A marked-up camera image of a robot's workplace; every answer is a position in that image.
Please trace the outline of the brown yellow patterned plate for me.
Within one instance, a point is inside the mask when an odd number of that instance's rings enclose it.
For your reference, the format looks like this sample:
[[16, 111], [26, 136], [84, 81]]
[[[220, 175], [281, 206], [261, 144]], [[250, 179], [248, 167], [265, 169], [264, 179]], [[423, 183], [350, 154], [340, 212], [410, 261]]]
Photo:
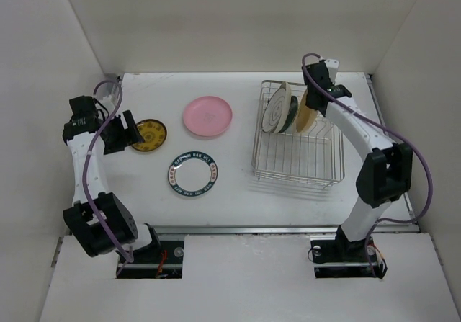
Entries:
[[155, 119], [145, 119], [137, 123], [137, 128], [143, 137], [142, 143], [135, 143], [131, 148], [141, 153], [149, 153], [161, 147], [167, 138], [165, 124]]

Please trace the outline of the white plate with black rings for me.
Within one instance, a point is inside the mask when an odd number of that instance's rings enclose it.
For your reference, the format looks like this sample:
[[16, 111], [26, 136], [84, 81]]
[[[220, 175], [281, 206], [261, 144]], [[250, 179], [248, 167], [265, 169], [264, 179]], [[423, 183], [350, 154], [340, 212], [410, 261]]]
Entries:
[[284, 126], [290, 112], [291, 88], [284, 81], [270, 98], [261, 120], [261, 129], [265, 133], [278, 133]]

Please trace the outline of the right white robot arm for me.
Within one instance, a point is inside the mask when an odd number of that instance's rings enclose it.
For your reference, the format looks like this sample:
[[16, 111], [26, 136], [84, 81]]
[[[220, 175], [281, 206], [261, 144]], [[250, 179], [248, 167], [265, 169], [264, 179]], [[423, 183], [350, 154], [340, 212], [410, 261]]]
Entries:
[[325, 60], [303, 65], [306, 106], [330, 120], [354, 146], [362, 160], [355, 186], [358, 198], [349, 217], [339, 226], [334, 252], [340, 259], [357, 255], [376, 221], [411, 187], [413, 150], [396, 143], [381, 124], [369, 119], [352, 93], [335, 85]]

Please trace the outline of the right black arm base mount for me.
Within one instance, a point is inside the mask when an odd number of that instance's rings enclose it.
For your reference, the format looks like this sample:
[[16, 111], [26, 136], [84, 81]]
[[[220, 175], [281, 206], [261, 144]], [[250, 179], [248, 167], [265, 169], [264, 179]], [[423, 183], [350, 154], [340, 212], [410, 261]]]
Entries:
[[357, 249], [342, 253], [334, 239], [313, 238], [308, 258], [313, 262], [316, 279], [383, 279], [388, 271], [386, 260], [373, 242], [367, 247], [359, 242]]

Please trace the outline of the dark green patterned plate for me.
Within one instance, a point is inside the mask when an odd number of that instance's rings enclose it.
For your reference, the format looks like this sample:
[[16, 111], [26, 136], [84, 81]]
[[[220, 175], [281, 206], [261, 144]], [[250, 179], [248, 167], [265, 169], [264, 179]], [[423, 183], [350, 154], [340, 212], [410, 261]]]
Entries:
[[290, 108], [285, 123], [279, 133], [284, 133], [295, 121], [298, 110], [298, 98], [296, 96], [291, 96]]

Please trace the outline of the pink plate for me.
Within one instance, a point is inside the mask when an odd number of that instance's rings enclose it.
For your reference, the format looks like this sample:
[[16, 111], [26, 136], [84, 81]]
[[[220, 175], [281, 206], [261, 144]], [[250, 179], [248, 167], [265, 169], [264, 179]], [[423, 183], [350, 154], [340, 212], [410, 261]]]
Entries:
[[192, 100], [182, 114], [185, 127], [202, 137], [215, 137], [224, 133], [233, 119], [229, 103], [216, 96], [204, 96]]

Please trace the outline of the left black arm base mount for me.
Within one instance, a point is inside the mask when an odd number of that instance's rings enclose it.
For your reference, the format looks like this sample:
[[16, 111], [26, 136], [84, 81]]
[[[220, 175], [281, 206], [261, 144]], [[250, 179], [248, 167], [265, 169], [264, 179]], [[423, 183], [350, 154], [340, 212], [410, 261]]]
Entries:
[[134, 261], [125, 264], [119, 259], [117, 279], [181, 279], [184, 259], [184, 241], [150, 243], [133, 251]]

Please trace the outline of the beige yellow plate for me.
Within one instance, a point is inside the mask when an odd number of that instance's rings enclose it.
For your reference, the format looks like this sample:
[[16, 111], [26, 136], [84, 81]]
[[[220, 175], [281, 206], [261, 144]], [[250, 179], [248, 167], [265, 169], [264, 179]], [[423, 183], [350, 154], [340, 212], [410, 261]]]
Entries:
[[305, 93], [299, 103], [297, 115], [295, 118], [295, 130], [297, 133], [304, 133], [307, 131], [318, 116], [317, 110], [306, 106], [307, 97], [308, 90], [305, 90]]

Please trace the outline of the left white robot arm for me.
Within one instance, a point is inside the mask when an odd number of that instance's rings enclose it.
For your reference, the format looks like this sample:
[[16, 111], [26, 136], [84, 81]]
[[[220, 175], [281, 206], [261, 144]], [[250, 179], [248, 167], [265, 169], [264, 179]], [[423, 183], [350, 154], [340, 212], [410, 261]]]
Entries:
[[109, 190], [102, 158], [144, 140], [129, 110], [111, 117], [91, 96], [69, 104], [73, 114], [64, 125], [63, 140], [73, 159], [75, 190], [63, 219], [85, 252], [95, 257], [114, 251], [115, 241], [123, 246], [138, 238], [132, 214]]

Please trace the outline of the green rimmed white plate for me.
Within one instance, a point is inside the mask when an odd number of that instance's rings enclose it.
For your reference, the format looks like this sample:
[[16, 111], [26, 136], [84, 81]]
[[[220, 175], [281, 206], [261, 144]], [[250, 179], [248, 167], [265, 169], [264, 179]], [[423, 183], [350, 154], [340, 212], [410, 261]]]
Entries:
[[188, 151], [177, 156], [168, 170], [169, 186], [186, 198], [200, 197], [209, 192], [218, 179], [218, 165], [208, 154]]

